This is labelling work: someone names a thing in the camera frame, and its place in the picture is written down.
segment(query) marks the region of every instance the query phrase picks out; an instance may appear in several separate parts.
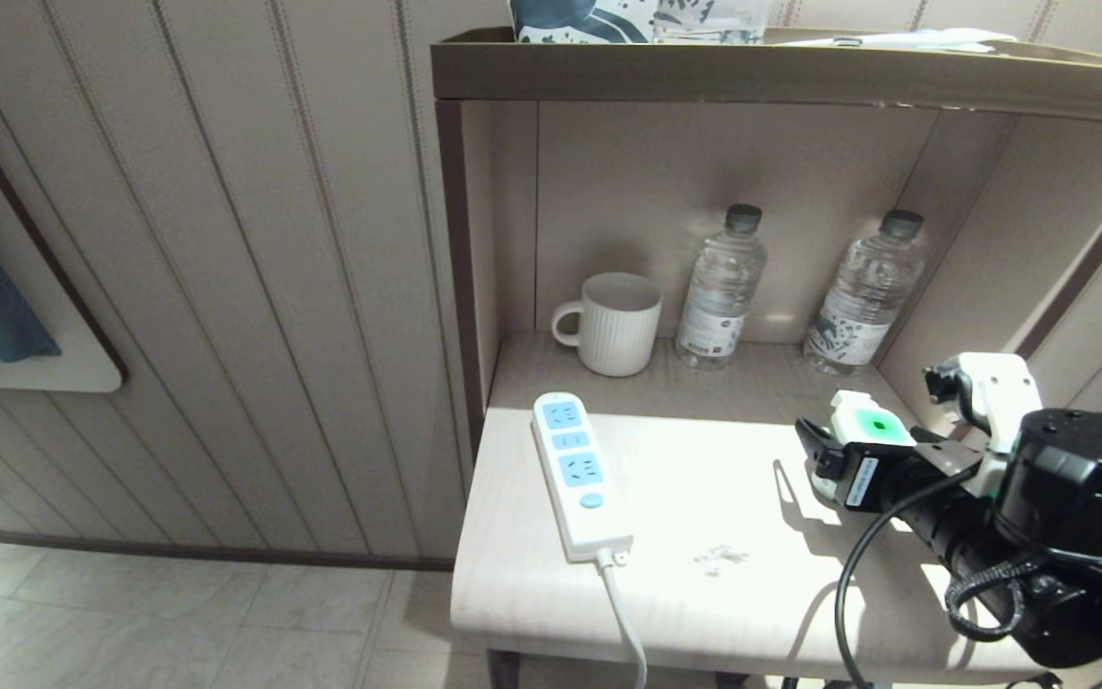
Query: bottle label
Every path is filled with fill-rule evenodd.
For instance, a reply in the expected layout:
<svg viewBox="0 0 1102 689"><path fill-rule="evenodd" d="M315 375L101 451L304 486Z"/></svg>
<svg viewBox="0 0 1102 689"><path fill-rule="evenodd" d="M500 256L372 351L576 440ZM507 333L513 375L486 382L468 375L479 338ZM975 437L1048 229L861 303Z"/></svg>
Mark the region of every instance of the bottle label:
<svg viewBox="0 0 1102 689"><path fill-rule="evenodd" d="M714 316L692 305L695 288L687 295L687 309L678 324L678 344L701 357L728 357L738 347L747 316Z"/></svg>
<svg viewBox="0 0 1102 689"><path fill-rule="evenodd" d="M869 325L840 315L828 295L823 310L810 327L810 348L839 365L864 366L874 358L892 323Z"/></svg>

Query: white mug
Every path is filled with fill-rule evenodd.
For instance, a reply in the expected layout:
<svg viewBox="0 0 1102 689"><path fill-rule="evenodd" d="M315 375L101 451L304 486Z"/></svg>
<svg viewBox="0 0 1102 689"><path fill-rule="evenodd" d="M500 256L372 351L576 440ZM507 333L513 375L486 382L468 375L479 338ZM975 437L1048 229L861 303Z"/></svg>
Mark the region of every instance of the white mug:
<svg viewBox="0 0 1102 689"><path fill-rule="evenodd" d="M560 332L560 319L581 314L575 335ZM569 301L551 315L551 333L576 347L581 363L594 373L639 373L649 363L661 316L661 291L638 274L604 272L581 287L581 301Z"/></svg>

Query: wooden shelf unit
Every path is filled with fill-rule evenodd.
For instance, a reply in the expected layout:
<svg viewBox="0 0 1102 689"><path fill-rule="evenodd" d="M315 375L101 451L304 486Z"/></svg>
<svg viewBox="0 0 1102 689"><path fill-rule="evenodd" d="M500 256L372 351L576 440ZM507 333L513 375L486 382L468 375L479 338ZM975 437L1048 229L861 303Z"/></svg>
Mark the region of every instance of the wooden shelf unit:
<svg viewBox="0 0 1102 689"><path fill-rule="evenodd" d="M770 375L779 398L803 402L781 423L822 413L804 409L827 387L796 342L844 246L892 207L925 215L927 269L866 384L938 427L919 367L1038 347L1102 266L1102 56L777 45L839 34L682 47L477 30L433 45L447 230L433 240L453 280L451 363L474 450L487 407L564 385L613 413L744 420L765 392L744 376ZM722 372L725 392L695 388L666 344L652 369L608 380L533 335L587 274L627 270L661 287L668 336L692 251L739 201L765 206L773 258L748 316L757 344Z"/></svg>

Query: mug handle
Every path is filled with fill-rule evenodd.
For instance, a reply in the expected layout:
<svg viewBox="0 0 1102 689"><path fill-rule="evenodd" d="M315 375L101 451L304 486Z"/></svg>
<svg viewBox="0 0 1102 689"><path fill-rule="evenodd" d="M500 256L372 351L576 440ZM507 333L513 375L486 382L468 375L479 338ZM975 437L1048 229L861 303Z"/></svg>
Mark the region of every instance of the mug handle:
<svg viewBox="0 0 1102 689"><path fill-rule="evenodd" d="M581 333L576 335L569 335L569 333L560 332L560 319L563 319L568 314L579 314L585 311L581 301L569 301L568 304L560 304L560 306L551 314L551 335L554 335L557 342L561 345L568 345L569 347L581 347Z"/></svg>

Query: power strip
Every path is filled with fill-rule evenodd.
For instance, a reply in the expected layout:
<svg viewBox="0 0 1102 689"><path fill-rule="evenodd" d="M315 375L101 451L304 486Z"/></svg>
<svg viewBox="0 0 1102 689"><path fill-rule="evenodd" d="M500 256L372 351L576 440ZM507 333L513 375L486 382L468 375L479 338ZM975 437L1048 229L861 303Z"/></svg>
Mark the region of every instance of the power strip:
<svg viewBox="0 0 1102 689"><path fill-rule="evenodd" d="M624 498L581 398L540 396L530 426L569 561L596 559L598 550L627 552L634 536Z"/></svg>

